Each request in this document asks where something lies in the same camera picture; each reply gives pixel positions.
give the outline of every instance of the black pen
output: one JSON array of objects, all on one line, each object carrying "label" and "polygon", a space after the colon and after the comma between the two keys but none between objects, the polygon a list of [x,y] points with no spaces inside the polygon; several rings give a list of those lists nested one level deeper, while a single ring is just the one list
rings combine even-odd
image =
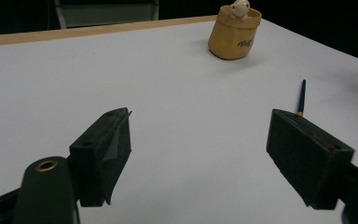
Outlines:
[{"label": "black pen", "polygon": [[297,114],[301,117],[304,115],[305,85],[306,85],[306,81],[304,79],[301,86],[300,101],[298,102],[298,110],[297,110]]}]

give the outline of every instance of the small toy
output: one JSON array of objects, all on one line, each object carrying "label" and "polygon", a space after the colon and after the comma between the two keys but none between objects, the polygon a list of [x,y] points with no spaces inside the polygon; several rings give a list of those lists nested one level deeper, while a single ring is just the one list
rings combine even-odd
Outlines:
[{"label": "small toy", "polygon": [[241,17],[244,21],[248,15],[251,4],[248,0],[236,0],[231,7],[231,18],[235,19],[236,17]]}]

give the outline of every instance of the figurine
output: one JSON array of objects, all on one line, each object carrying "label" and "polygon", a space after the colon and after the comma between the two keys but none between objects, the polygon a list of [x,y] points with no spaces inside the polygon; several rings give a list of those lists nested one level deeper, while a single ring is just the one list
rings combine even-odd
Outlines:
[{"label": "figurine", "polygon": [[231,4],[231,18],[235,19],[236,17],[241,17],[244,21],[248,15],[251,4],[248,0],[236,0]]}]

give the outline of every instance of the brass screw hole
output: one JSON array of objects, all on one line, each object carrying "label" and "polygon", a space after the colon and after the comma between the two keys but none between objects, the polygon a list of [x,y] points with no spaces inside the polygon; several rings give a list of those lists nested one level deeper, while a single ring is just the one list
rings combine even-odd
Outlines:
[{"label": "brass screw hole", "polygon": [[42,161],[36,166],[37,172],[46,172],[54,169],[58,165],[57,161]]}]

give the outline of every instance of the tan cup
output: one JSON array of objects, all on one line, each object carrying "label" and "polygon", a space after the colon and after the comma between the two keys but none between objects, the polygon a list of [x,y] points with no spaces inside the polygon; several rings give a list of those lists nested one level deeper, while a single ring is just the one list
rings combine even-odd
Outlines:
[{"label": "tan cup", "polygon": [[240,17],[231,17],[230,6],[220,7],[209,37],[209,50],[226,60],[246,57],[254,44],[255,31],[260,22],[261,13],[253,8],[243,21]]}]

